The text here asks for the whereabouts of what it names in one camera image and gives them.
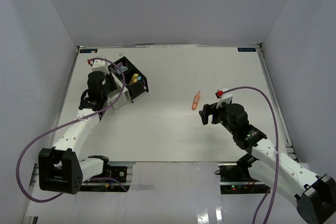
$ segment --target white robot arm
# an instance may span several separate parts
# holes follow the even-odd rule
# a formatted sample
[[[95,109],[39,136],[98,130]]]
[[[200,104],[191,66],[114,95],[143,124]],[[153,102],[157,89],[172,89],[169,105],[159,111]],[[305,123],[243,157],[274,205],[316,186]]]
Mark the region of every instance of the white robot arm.
[[[232,135],[235,143],[247,154],[237,165],[268,187],[274,187],[276,151],[272,141],[251,125],[240,104],[232,103],[227,88],[216,92],[219,102],[206,104],[199,112],[203,125],[220,123]],[[328,174],[319,176],[292,160],[286,153],[279,153],[277,192],[296,207],[307,223],[324,223],[336,211],[336,182]]]
[[[107,106],[109,94],[117,89],[112,73],[102,60],[90,62],[88,89],[81,96],[77,123],[51,148],[43,148],[38,155],[39,184],[42,190],[76,194],[83,181],[100,175],[107,176],[109,159],[90,156],[78,161],[79,152],[92,129],[100,122],[104,112],[90,114]]]

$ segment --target grey wall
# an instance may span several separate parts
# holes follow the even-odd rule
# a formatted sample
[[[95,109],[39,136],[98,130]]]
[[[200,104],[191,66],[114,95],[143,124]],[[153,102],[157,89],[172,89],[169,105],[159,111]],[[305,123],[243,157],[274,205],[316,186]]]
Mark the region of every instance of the grey wall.
[[[265,41],[298,157],[336,177],[336,0],[287,0]]]
[[[50,0],[0,0],[0,216],[19,223],[26,198],[15,180],[21,150],[55,125],[76,48]],[[21,175],[28,188],[38,149]]]
[[[286,0],[52,0],[76,45],[256,44]]]

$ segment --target white tabletop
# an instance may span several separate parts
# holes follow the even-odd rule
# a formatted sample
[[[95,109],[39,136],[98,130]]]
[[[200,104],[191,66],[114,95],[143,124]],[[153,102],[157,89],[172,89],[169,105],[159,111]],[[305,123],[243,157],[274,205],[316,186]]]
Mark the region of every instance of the white tabletop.
[[[198,110],[216,102],[215,91],[227,86],[252,86],[269,91],[256,52],[237,48],[100,48],[79,54],[59,124],[73,120],[87,88],[87,59],[105,56],[116,61],[126,56],[146,77],[144,92],[116,111],[108,110],[93,129],[79,159],[104,155],[111,161],[225,162],[246,154],[221,125],[202,125]],[[196,111],[193,98],[201,91]],[[249,121],[275,142],[275,130],[265,99],[252,90],[235,91],[233,102],[245,107]],[[58,140],[66,129],[55,135]],[[280,150],[285,152],[280,132]]]

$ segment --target black mounting bracket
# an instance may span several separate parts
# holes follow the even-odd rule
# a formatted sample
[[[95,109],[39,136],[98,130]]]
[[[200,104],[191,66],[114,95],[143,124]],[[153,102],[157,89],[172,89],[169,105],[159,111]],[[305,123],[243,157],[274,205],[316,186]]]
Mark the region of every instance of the black mounting bracket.
[[[325,223],[336,212],[336,182],[328,174],[318,177],[297,199],[296,209],[307,223]]]
[[[83,173],[72,149],[43,148],[38,154],[38,170],[41,190],[76,194],[81,187]]]

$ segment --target orange object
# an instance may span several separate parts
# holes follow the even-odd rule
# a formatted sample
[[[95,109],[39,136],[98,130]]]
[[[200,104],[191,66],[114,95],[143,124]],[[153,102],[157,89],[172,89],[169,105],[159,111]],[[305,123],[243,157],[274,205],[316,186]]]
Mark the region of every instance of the orange object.
[[[191,106],[192,110],[196,110],[197,108],[198,102],[200,101],[200,93],[201,93],[200,91],[197,92],[197,94],[194,97],[193,105]]]

